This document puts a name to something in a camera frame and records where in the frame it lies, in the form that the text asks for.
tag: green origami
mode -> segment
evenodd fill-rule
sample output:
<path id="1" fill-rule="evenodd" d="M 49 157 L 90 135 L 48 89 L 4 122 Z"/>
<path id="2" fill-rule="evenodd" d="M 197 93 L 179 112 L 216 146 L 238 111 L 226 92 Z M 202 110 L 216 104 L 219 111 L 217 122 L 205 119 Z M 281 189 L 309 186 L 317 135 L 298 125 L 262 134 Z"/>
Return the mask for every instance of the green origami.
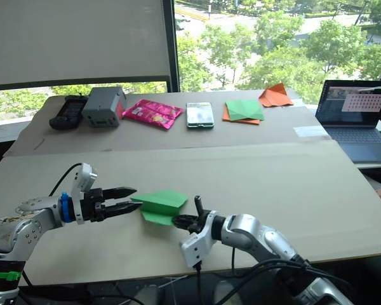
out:
<path id="1" fill-rule="evenodd" d="M 264 120 L 262 108 L 257 100 L 229 100 L 226 102 L 231 121 L 238 119 Z"/>
<path id="2" fill-rule="evenodd" d="M 172 226 L 172 217 L 179 215 L 179 210 L 187 197 L 174 191 L 160 191 L 136 195 L 131 200 L 142 202 L 140 208 L 145 220 L 165 226 Z"/>

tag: orange paper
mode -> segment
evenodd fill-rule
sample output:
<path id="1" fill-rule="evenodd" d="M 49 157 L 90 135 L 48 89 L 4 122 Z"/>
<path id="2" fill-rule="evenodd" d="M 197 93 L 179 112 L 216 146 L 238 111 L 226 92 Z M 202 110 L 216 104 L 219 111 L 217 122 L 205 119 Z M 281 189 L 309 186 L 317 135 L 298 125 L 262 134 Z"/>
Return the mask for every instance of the orange paper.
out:
<path id="1" fill-rule="evenodd" d="M 265 107 L 293 105 L 282 83 L 265 89 L 258 99 Z"/>
<path id="2" fill-rule="evenodd" d="M 235 121 L 231 121 L 230 116 L 229 116 L 229 110 L 227 110 L 226 104 L 224 104 L 224 111 L 223 111 L 222 120 L 226 121 L 226 122 L 246 123 L 246 124 L 253 124 L 253 125 L 259 125 L 260 124 L 259 119 L 237 119 Z"/>

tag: pink package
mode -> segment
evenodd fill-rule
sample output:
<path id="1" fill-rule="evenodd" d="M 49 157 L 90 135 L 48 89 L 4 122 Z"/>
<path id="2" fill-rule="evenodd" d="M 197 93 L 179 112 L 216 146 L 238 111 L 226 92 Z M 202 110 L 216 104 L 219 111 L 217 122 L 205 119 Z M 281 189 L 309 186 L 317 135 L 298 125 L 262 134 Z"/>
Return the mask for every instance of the pink package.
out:
<path id="1" fill-rule="evenodd" d="M 169 106 L 151 100 L 139 100 L 133 107 L 123 112 L 123 116 L 144 123 L 170 129 L 175 118 L 183 113 L 179 107 Z"/>

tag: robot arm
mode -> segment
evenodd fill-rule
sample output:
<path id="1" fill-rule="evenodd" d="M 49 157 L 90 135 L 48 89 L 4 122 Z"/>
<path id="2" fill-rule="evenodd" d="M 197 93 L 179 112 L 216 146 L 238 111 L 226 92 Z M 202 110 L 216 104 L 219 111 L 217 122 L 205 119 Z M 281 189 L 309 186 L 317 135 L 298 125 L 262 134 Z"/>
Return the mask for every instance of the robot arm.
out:
<path id="1" fill-rule="evenodd" d="M 48 230 L 75 221 L 84 224 L 127 214 L 141 203 L 131 201 L 105 206 L 105 200 L 127 197 L 129 187 L 91 189 L 96 171 L 82 163 L 74 177 L 71 195 L 50 196 L 23 202 L 13 215 L 0 218 L 0 304 L 12 304 L 18 295 L 18 282 L 27 259 Z"/>
<path id="2" fill-rule="evenodd" d="M 310 265 L 301 258 L 288 240 L 277 230 L 264 226 L 248 214 L 221 217 L 217 211 L 203 210 L 199 196 L 195 197 L 198 216 L 179 215 L 174 225 L 187 229 L 190 237 L 180 243 L 188 267 L 205 259 L 216 241 L 251 254 L 258 262 L 282 259 Z M 352 305 L 351 301 L 331 281 L 300 271 L 274 269 L 277 277 L 288 287 L 294 301 L 301 305 Z"/>

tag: blue joint ring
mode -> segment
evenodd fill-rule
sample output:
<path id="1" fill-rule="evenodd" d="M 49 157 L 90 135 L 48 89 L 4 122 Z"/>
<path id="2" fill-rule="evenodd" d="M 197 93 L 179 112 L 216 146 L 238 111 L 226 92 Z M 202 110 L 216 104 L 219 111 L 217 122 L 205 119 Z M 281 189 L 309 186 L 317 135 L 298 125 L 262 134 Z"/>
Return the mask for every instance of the blue joint ring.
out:
<path id="1" fill-rule="evenodd" d="M 72 222 L 69 216 L 69 195 L 67 193 L 62 193 L 61 198 L 63 219 L 65 222 Z"/>

